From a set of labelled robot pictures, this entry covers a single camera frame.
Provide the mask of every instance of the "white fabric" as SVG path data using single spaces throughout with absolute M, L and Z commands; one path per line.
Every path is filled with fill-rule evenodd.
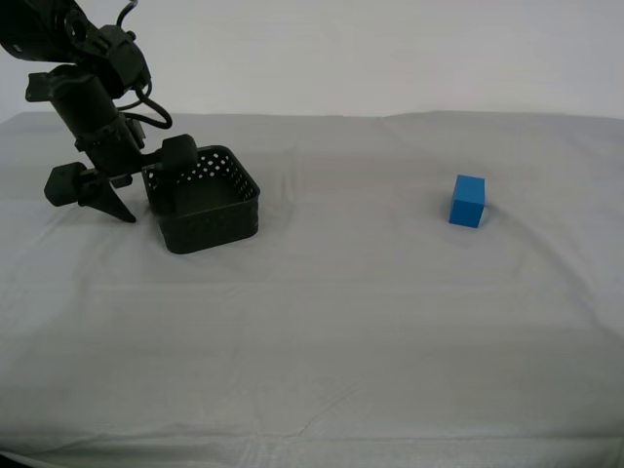
M 257 236 L 168 253 L 138 180 L 121 191 L 135 225 L 53 209 L 68 131 L 0 126 L 0 450 L 624 467 L 622 121 L 178 116 L 180 133 L 248 168 Z M 477 230 L 447 223 L 457 174 L 487 180 Z

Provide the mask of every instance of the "black basket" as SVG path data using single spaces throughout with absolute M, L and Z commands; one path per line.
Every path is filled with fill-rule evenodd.
M 257 232 L 260 189 L 224 146 L 199 148 L 197 168 L 190 173 L 164 178 L 148 170 L 143 181 L 174 254 L 240 241 Z

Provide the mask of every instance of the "blue block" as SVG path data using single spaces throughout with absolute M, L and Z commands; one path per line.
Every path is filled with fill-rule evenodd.
M 479 227 L 486 206 L 486 180 L 480 177 L 458 175 L 452 194 L 451 224 Z

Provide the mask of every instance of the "black cable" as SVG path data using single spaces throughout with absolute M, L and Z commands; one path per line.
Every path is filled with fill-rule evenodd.
M 157 120 L 150 119 L 149 117 L 145 117 L 140 114 L 133 114 L 131 112 L 125 112 L 124 115 L 129 119 L 138 120 L 139 122 L 143 122 L 144 124 L 151 125 L 152 127 L 156 127 L 158 129 L 167 130 L 170 129 L 174 125 L 174 119 L 172 116 L 165 110 L 164 107 L 154 102 L 152 99 L 147 97 L 142 90 L 135 90 L 136 97 L 141 103 L 145 104 L 150 109 L 156 111 L 158 115 L 160 115 L 165 122 L 158 122 Z
M 147 92 L 145 92 L 145 97 L 149 98 L 151 94 L 152 94 L 152 82 L 150 81 L 147 85 Z M 139 99 L 133 102 L 132 104 L 122 105 L 121 107 L 117 107 L 117 110 L 120 112 L 123 112 L 125 110 L 130 110 L 130 109 L 134 109 L 135 107 L 139 107 L 141 104 L 143 104 L 143 101 Z
M 119 14 L 119 17 L 117 17 L 117 25 L 119 27 L 121 27 L 121 25 L 124 23 L 124 19 L 126 18 L 128 13 L 131 12 L 137 6 L 138 6 L 138 0 L 130 0 L 130 3 L 124 7 L 124 9 Z

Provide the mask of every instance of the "white background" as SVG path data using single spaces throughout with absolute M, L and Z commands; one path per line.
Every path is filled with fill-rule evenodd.
M 126 26 L 171 111 L 624 117 L 623 23 L 621 0 L 142 0 Z M 0 120 L 50 108 L 23 100 L 50 68 L 0 55 Z

